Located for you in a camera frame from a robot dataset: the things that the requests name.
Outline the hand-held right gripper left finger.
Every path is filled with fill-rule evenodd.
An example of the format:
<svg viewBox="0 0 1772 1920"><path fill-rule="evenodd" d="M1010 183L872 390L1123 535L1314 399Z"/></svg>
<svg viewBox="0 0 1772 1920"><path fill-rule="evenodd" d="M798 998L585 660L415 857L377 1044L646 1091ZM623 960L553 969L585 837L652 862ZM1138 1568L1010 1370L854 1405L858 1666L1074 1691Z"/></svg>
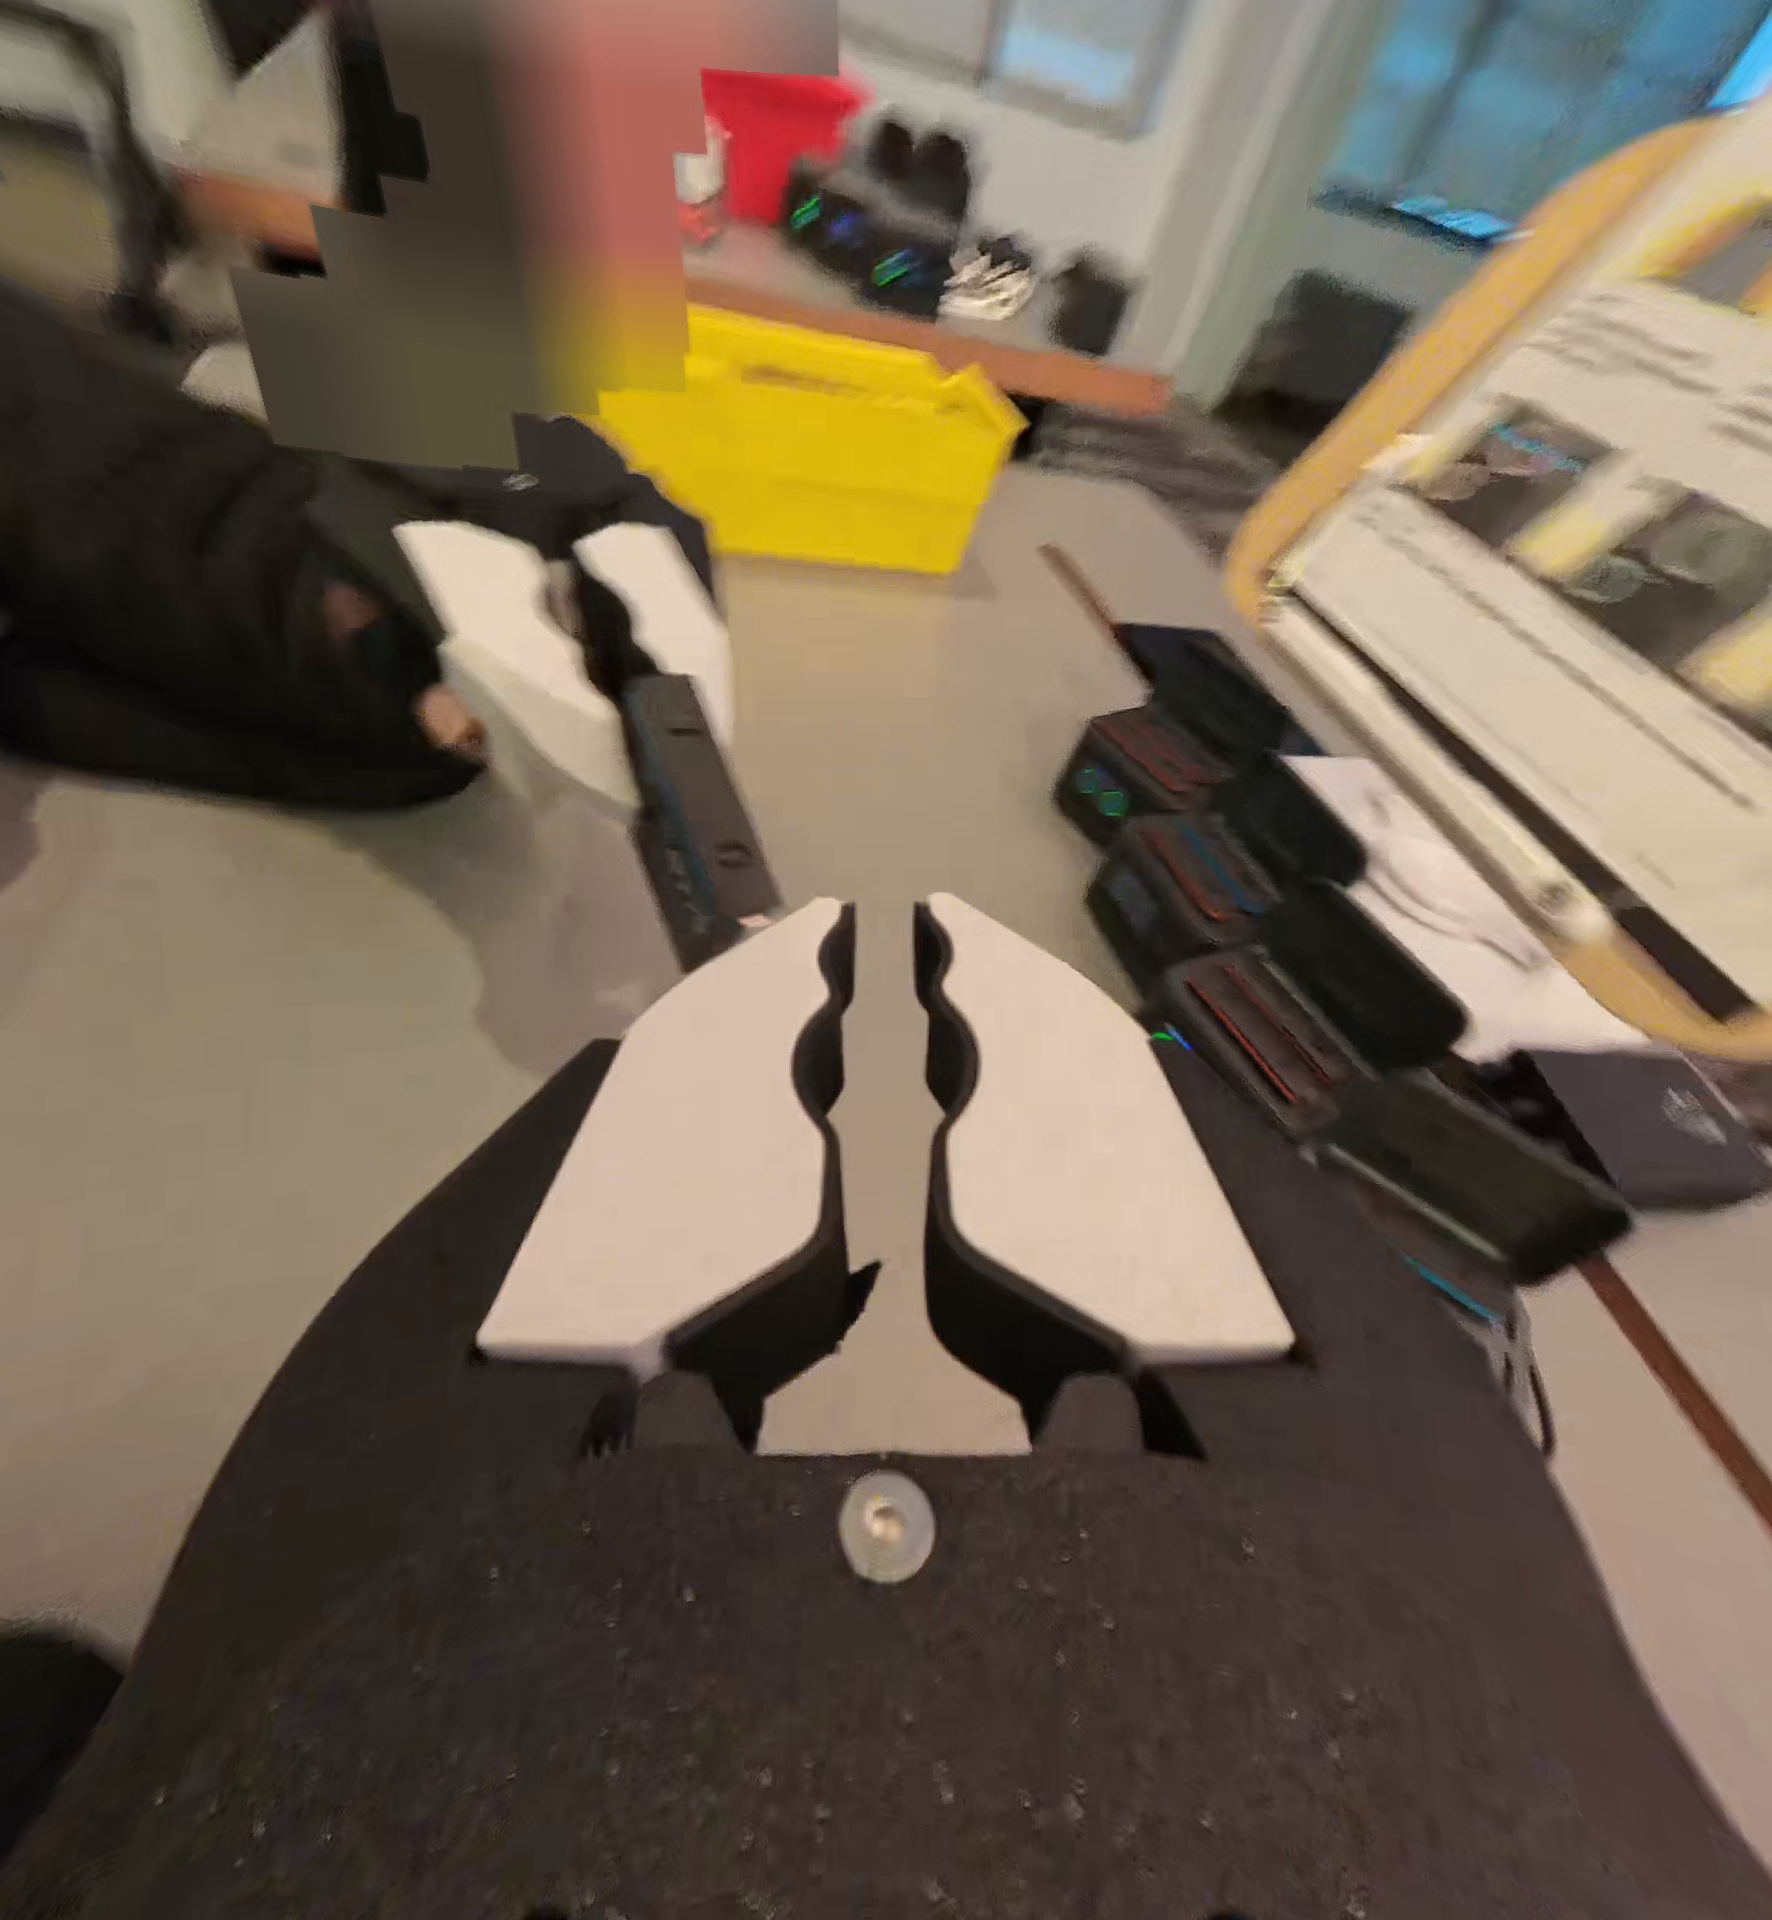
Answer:
<svg viewBox="0 0 1772 1920"><path fill-rule="evenodd" d="M702 1366L795 1278L847 1282L838 1140L854 911L810 900L629 1025L480 1326L491 1360Z"/></svg>

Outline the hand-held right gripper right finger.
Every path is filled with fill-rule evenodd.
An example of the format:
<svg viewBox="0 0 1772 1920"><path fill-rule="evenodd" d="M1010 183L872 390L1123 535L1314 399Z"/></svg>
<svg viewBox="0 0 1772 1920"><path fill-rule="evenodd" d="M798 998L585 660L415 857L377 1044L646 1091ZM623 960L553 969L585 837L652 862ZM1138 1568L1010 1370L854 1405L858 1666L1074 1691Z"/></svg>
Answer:
<svg viewBox="0 0 1772 1920"><path fill-rule="evenodd" d="M1161 1050L1112 995L952 894L916 908L934 1222L1133 1366L1293 1342Z"/></svg>

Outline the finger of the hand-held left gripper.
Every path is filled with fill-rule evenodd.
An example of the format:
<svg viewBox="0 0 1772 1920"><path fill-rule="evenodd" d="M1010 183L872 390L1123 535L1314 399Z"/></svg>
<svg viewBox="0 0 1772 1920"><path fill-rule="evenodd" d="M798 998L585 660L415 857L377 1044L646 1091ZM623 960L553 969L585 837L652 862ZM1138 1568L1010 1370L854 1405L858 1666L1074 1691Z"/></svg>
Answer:
<svg viewBox="0 0 1772 1920"><path fill-rule="evenodd" d="M585 671L614 704L646 676L693 679L716 736L734 734L736 676L705 576L665 527L606 527L572 549Z"/></svg>
<svg viewBox="0 0 1772 1920"><path fill-rule="evenodd" d="M436 617L443 676L477 710L495 771L529 801L637 808L623 725L546 593L532 547L457 520L409 520L393 541Z"/></svg>

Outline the yellow plastic bin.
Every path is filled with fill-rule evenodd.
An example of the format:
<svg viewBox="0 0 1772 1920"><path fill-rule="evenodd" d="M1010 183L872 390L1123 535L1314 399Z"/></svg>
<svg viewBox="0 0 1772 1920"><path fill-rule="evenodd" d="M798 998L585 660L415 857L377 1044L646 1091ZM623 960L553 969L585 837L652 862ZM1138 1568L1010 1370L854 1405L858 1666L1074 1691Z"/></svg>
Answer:
<svg viewBox="0 0 1772 1920"><path fill-rule="evenodd" d="M592 415L724 555L924 577L965 560L1025 423L979 367L700 304L682 390Z"/></svg>

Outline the blue-edged black battery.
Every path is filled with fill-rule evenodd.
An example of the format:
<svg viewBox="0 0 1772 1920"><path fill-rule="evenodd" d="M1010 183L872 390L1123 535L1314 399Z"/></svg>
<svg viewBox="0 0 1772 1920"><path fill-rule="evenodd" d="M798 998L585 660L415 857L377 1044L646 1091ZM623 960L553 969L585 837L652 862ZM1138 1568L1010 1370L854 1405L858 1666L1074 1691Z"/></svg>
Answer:
<svg viewBox="0 0 1772 1920"><path fill-rule="evenodd" d="M781 895L697 682L637 678L618 710L637 787L632 846L680 966L691 972L773 923Z"/></svg>

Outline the black battery charger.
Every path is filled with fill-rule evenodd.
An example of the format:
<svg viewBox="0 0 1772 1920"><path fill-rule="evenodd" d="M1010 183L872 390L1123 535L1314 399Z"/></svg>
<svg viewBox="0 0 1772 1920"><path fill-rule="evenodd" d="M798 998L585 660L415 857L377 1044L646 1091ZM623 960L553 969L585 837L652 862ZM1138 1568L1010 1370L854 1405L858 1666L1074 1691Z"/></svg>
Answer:
<svg viewBox="0 0 1772 1920"><path fill-rule="evenodd" d="M1138 993L1174 965L1245 947L1284 900L1351 887L1367 851L1284 757L1262 757L1180 809L1123 823L1086 908Z"/></svg>
<svg viewBox="0 0 1772 1920"><path fill-rule="evenodd" d="M1142 698L1090 717L1052 792L1090 844L1106 849L1136 818L1202 804L1265 755L1320 752L1221 635L1124 621L1114 638Z"/></svg>
<svg viewBox="0 0 1772 1920"><path fill-rule="evenodd" d="M1356 1187L1400 1261L1482 1348L1541 1453L1554 1453L1527 1291L1630 1232L1619 1193L1432 1074L1352 1088L1313 1154Z"/></svg>
<svg viewBox="0 0 1772 1920"><path fill-rule="evenodd" d="M1436 1066L1470 1029L1449 986L1331 882L1161 970L1145 1010L1296 1144L1327 1139L1377 1082Z"/></svg>

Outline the person's left forearm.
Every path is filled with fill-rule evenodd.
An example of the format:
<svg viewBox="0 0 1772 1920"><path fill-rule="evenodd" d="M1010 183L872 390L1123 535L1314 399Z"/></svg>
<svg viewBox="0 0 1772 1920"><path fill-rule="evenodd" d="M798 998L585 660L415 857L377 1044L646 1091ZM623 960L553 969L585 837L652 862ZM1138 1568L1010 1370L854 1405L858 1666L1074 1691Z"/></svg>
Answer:
<svg viewBox="0 0 1772 1920"><path fill-rule="evenodd" d="M0 751L298 809L462 793L414 712L303 712L308 457L0 278Z"/></svg>

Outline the black charger blue lights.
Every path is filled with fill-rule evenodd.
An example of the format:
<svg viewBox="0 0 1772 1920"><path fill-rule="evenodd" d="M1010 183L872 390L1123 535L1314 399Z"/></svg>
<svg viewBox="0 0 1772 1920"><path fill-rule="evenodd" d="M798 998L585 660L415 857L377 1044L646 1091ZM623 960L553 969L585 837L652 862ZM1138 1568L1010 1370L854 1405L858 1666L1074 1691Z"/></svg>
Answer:
<svg viewBox="0 0 1772 1920"><path fill-rule="evenodd" d="M779 239L860 304L939 318L963 224L857 169L798 157L788 169Z"/></svg>

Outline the red plastic bin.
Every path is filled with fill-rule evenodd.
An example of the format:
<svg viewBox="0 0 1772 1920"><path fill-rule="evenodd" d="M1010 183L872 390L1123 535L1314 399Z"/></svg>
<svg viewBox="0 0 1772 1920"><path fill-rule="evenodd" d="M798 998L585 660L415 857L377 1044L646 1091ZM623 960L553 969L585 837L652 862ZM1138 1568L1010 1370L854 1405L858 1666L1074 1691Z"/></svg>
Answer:
<svg viewBox="0 0 1772 1920"><path fill-rule="evenodd" d="M707 120L726 139L726 207L741 224L777 220L795 160L843 150L850 120L873 89L845 76L767 76L704 70Z"/></svg>

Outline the white stand base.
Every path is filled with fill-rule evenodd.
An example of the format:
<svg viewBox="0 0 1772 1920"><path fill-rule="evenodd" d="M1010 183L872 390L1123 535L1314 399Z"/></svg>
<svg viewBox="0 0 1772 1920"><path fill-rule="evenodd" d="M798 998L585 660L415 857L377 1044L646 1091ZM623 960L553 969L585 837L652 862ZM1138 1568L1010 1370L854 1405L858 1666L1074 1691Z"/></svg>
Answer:
<svg viewBox="0 0 1772 1920"><path fill-rule="evenodd" d="M1287 757L1285 767L1352 831L1363 851L1352 902L1463 1007L1461 1055L1494 1061L1567 1034L1545 947L1377 764Z"/></svg>

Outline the black usb hub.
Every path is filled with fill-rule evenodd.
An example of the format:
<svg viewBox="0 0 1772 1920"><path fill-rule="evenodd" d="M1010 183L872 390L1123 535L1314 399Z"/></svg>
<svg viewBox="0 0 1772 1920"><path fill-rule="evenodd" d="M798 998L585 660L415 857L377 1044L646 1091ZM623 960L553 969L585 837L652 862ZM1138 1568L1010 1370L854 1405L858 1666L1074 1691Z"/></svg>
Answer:
<svg viewBox="0 0 1772 1920"><path fill-rule="evenodd" d="M1772 1193L1772 1157L1685 1059L1518 1050L1513 1084L1545 1139L1634 1211L1723 1211Z"/></svg>

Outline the wooden sign board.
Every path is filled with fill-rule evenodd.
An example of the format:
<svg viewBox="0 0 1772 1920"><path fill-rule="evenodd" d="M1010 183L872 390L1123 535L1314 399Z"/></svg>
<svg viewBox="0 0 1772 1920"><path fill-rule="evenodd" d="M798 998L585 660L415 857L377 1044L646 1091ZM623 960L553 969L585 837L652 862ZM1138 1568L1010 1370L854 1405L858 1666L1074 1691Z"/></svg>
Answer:
<svg viewBox="0 0 1772 1920"><path fill-rule="evenodd" d="M1485 371L1509 334L1547 312L1554 298L1576 283L1579 269L1630 224L1645 201L1695 160L1712 139L1712 118L1667 127L1560 186L1528 216L1523 239L1506 243L1409 344L1392 353L1338 417L1239 523L1224 562L1224 589L1232 609L1250 629L1265 596L1284 597L1287 555L1311 529L1328 515L1361 477L1411 451L1427 413L1453 397L1475 373ZM1528 826L1523 801L1502 799L1488 775L1473 777L1545 844L1545 837ZM1567 955L1552 953L1554 960L1597 1006L1654 1041L1716 1061L1772 1064L1772 1011L1714 1019L1710 1011L1689 1006L1683 977L1674 966L1654 958L1619 921L1617 926L1610 945Z"/></svg>

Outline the instruction board on stand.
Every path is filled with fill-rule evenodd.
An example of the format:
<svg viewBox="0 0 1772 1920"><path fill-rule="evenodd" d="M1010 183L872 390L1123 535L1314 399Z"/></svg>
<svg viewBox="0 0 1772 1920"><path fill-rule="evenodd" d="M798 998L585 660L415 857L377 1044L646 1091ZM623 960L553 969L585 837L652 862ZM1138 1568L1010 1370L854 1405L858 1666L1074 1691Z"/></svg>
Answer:
<svg viewBox="0 0 1772 1920"><path fill-rule="evenodd" d="M1284 567L1703 1014L1772 1016L1772 98Z"/></svg>

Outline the large glass window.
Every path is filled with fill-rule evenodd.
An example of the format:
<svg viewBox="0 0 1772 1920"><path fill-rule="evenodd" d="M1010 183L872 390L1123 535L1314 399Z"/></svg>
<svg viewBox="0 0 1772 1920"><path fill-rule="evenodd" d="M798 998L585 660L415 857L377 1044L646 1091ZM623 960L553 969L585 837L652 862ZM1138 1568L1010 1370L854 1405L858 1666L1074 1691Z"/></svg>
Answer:
<svg viewBox="0 0 1772 1920"><path fill-rule="evenodd" d="M1729 102L1768 1L1405 1L1377 36L1317 203L1492 247L1645 133Z"/></svg>

